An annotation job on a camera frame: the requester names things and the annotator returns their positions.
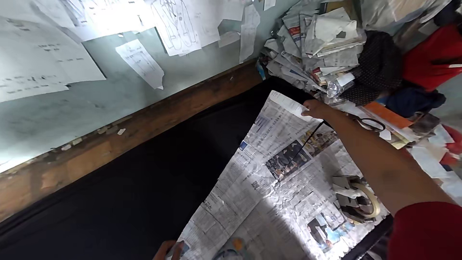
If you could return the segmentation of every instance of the scissors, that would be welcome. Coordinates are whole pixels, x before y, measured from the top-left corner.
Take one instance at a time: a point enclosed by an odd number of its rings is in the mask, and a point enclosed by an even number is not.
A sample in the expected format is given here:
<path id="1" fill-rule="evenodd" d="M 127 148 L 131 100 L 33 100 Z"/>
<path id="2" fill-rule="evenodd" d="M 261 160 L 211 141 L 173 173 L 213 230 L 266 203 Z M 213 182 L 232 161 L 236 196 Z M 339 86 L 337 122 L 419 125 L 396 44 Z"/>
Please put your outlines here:
<path id="1" fill-rule="evenodd" d="M 358 122 L 361 126 L 366 128 L 367 130 L 374 131 L 376 133 L 380 133 L 380 132 L 385 130 L 385 125 L 382 122 L 380 122 L 380 121 L 378 121 L 376 119 L 373 119 L 373 118 L 359 118 L 357 115 L 353 115 L 353 114 L 350 114 L 350 113 L 346 113 L 346 115 L 349 118 L 351 118 L 353 121 Z M 372 122 L 380 125 L 381 128 L 378 128 L 376 126 L 371 125 L 370 122 L 368 124 L 368 121 L 372 121 Z"/>

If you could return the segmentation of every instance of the dark blue fabric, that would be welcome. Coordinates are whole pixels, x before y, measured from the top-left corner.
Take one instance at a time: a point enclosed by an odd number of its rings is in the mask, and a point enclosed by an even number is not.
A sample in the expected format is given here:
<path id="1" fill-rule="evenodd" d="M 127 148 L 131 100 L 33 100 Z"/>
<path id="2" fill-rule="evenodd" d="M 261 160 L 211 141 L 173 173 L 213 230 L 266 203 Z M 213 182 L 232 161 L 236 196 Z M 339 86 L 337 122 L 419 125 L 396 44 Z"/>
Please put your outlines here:
<path id="1" fill-rule="evenodd" d="M 409 118 L 415 112 L 429 112 L 433 108 L 440 107 L 445 101 L 446 97 L 437 90 L 426 92 L 421 87 L 405 87 L 389 96 L 387 108 L 402 117 Z"/>

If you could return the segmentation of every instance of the red sleeve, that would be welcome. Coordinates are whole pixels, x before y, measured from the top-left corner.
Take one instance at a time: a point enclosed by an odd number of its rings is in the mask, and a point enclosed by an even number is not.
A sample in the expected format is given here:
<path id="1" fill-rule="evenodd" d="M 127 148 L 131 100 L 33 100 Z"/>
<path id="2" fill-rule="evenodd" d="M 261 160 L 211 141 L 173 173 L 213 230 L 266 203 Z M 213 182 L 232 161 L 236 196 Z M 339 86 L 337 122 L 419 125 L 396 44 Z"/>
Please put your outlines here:
<path id="1" fill-rule="evenodd" d="M 462 259 L 462 207 L 446 202 L 416 203 L 394 219 L 389 260 Z"/>

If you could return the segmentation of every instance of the light blue wall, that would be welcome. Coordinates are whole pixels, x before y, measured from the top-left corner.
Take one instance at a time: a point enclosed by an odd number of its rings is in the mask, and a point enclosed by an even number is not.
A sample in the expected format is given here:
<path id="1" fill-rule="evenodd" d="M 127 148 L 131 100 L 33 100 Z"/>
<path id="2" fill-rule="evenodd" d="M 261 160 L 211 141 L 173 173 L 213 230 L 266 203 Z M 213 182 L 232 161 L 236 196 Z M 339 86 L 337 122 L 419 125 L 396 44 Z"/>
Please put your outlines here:
<path id="1" fill-rule="evenodd" d="M 298 0 L 278 0 L 263 12 L 263 1 L 255 1 L 261 15 L 255 51 L 258 55 L 270 37 L 275 19 Z M 240 22 L 225 20 L 220 33 L 240 31 Z M 154 28 L 85 42 L 107 80 L 71 84 L 68 91 L 38 95 L 0 103 L 0 172 L 54 147 L 88 134 L 187 87 L 230 69 L 239 62 L 240 42 L 223 48 L 208 45 L 186 56 L 168 56 Z M 115 47 L 138 38 L 164 70 L 164 90 L 151 88 L 116 53 Z"/>

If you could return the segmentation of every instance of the paper scraps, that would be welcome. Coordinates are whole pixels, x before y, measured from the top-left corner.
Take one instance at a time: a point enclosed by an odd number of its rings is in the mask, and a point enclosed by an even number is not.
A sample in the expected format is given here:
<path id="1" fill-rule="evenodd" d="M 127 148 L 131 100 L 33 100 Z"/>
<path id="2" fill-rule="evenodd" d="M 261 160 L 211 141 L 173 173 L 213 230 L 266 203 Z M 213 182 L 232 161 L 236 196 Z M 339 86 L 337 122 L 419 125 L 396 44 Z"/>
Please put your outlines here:
<path id="1" fill-rule="evenodd" d="M 115 50 L 150 86 L 164 89 L 162 86 L 164 71 L 138 39 L 116 47 Z"/>
<path id="2" fill-rule="evenodd" d="M 241 25 L 241 51 L 239 64 L 243 63 L 254 53 L 255 36 L 257 26 L 260 24 L 260 15 L 253 4 L 244 9 L 244 23 Z"/>

